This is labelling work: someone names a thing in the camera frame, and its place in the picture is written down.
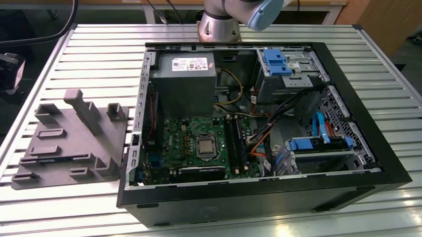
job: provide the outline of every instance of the connector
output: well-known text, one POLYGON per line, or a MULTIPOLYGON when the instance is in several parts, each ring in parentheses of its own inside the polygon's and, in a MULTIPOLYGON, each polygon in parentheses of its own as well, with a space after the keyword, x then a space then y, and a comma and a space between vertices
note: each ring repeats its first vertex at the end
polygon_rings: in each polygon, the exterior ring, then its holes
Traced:
POLYGON ((159 19, 160 19, 160 21, 162 21, 166 25, 168 24, 166 17, 163 17, 163 16, 160 15, 160 16, 159 16, 159 19))
POLYGON ((270 76, 290 76, 292 74, 287 65, 287 58, 279 49, 264 49, 263 60, 268 66, 270 76))

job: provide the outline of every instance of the power cable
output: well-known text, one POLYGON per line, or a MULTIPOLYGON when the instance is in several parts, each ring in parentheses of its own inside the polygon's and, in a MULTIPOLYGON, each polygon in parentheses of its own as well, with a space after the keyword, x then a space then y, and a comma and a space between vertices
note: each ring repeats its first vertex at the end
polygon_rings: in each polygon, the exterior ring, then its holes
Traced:
POLYGON ((45 42, 59 39, 61 36, 64 36, 64 34, 67 33, 67 31, 69 30, 73 24, 76 12, 77 12, 77 5, 79 5, 79 0, 73 0, 71 15, 68 17, 67 23, 61 31, 57 34, 52 36, 47 36, 47 37, 33 38, 33 39, 19 39, 19 40, 3 41, 0 42, 0 47, 12 47, 12 46, 20 46, 25 44, 45 43, 45 42))

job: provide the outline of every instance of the white desk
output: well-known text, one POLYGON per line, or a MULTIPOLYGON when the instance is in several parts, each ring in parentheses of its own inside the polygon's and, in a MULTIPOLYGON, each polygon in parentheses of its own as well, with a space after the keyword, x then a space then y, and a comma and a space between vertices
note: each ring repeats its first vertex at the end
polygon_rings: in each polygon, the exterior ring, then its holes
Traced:
MULTIPOLYGON (((118 209, 118 181, 13 190, 11 178, 28 148, 41 103, 61 101, 81 88, 86 101, 130 106, 136 93, 146 42, 198 41, 196 25, 79 25, 59 41, 0 147, 0 234, 19 236, 419 236, 422 225, 422 99, 365 31, 351 26, 284 25, 263 32, 240 27, 243 41, 322 41, 410 172, 413 182, 346 208, 208 224, 146 228, 118 209)), ((127 130, 132 130, 131 120, 127 130)), ((130 132, 126 144, 130 143, 130 132)))

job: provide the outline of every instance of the green circuit board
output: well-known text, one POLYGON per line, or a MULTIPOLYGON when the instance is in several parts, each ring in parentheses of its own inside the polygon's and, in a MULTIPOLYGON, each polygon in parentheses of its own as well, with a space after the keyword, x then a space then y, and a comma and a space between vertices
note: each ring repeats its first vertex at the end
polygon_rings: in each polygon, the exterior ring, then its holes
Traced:
MULTIPOLYGON (((242 134, 251 135, 247 118, 239 119, 242 134)), ((164 122, 164 150, 162 166, 167 168, 215 165, 226 167, 227 179, 256 177, 256 163, 248 164, 248 170, 234 174, 230 170, 230 158, 224 136, 223 118, 167 119, 164 122), (196 139, 208 135, 215 138, 216 155, 211 160, 198 158, 196 139)))

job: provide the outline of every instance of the yellow wire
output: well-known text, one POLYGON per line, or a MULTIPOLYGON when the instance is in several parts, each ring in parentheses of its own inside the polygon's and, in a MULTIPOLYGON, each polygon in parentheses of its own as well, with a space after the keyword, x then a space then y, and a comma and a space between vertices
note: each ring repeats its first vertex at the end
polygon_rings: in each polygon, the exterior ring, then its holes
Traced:
POLYGON ((242 95, 243 95, 243 86, 242 86, 240 80, 236 78, 236 76, 227 69, 222 68, 222 71, 227 72, 232 76, 232 78, 235 78, 235 80, 236 80, 236 82, 239 83, 239 86, 240 86, 240 93, 239 93, 239 96, 238 96, 236 99, 234 99, 232 101, 215 103, 216 105, 230 105, 230 104, 235 103, 238 100, 240 100, 242 95))

